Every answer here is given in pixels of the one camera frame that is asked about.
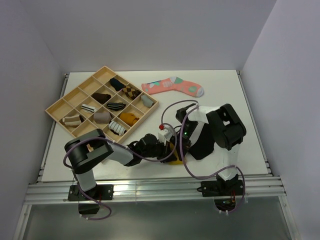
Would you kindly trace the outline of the mustard yellow sock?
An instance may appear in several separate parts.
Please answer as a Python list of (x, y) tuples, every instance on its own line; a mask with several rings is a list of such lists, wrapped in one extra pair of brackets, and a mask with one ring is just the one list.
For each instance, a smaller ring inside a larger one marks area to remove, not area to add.
[(179, 155), (177, 149), (174, 150), (173, 154), (166, 160), (166, 164), (171, 166), (183, 165), (181, 156)]

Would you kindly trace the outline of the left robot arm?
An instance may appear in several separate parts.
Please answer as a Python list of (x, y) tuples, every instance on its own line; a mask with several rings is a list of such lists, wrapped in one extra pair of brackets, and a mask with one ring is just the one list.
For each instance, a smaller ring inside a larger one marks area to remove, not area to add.
[(100, 128), (67, 142), (64, 150), (63, 164), (72, 170), (80, 187), (79, 194), (86, 200), (95, 198), (98, 193), (93, 168), (106, 159), (126, 167), (138, 165), (142, 160), (170, 163), (179, 159), (171, 142), (162, 142), (151, 133), (121, 145), (107, 138)]

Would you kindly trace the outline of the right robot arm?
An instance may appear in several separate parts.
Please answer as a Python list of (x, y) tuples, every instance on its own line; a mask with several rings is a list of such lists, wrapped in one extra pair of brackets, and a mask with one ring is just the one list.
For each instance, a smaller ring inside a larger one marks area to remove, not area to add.
[(190, 104), (176, 111), (175, 118), (181, 123), (179, 140), (189, 140), (188, 152), (196, 160), (209, 156), (217, 145), (221, 149), (219, 170), (208, 176), (196, 176), (183, 162), (190, 176), (206, 180), (213, 176), (219, 180), (217, 191), (222, 195), (229, 194), (234, 188), (234, 181), (239, 179), (241, 170), (237, 166), (240, 144), (247, 130), (231, 104), (220, 107)]

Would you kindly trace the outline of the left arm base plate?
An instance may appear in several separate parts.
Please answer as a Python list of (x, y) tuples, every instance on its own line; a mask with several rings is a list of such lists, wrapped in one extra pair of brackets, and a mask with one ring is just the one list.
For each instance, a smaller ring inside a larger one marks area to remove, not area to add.
[[(112, 200), (114, 193), (114, 186), (112, 184), (97, 184), (94, 188), (84, 192), (87, 196), (95, 200)], [(88, 201), (86, 197), (79, 189), (78, 185), (71, 185), (67, 200), (70, 202)]]

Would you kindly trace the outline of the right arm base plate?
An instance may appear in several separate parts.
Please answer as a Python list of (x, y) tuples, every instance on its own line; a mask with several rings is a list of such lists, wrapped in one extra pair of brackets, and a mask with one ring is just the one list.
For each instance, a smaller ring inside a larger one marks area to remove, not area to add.
[(244, 184), (241, 179), (232, 179), (224, 181), (222, 178), (212, 181), (201, 181), (197, 191), (203, 197), (231, 197), (242, 196)]

